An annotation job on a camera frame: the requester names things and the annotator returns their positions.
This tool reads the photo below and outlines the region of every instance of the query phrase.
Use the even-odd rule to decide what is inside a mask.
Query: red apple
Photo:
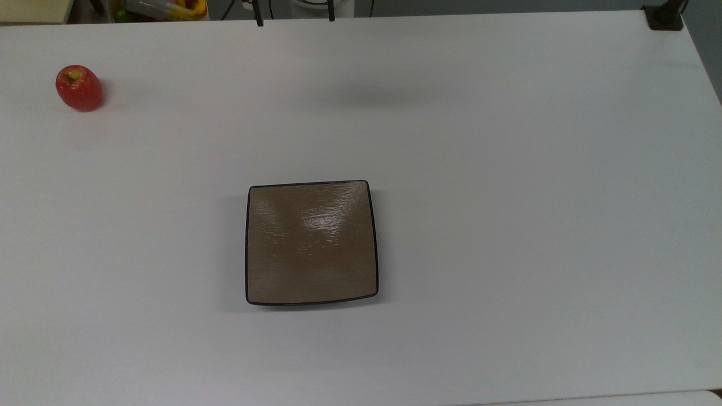
[[[103,103],[103,88],[85,66],[64,67],[55,78],[55,88],[65,104],[78,111],[93,111]]]

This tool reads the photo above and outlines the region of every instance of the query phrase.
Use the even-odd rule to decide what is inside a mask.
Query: cable
[[[230,11],[230,8],[233,7],[234,3],[235,3],[235,0],[230,0],[230,4],[228,4],[228,8],[226,9],[226,12],[223,13],[223,17],[221,17],[221,20],[225,20],[226,16],[228,15],[228,12]]]

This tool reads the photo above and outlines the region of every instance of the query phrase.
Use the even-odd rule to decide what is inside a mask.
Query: plate surface
[[[245,242],[249,303],[330,303],[378,292],[366,181],[252,187]]]

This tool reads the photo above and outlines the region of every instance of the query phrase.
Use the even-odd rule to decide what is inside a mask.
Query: black clamp
[[[661,6],[642,6],[649,28],[655,31],[682,31],[682,12],[688,0],[668,0]]]

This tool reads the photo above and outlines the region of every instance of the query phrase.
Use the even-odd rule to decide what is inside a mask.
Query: table surface
[[[7,405],[722,387],[722,108],[642,12],[0,28]],[[69,64],[106,104],[76,113]],[[245,302],[253,185],[363,178],[380,293]]]
[[[585,399],[547,400],[539,402],[504,403],[509,406],[722,406],[712,392],[677,392],[636,394],[630,396],[592,397]]]

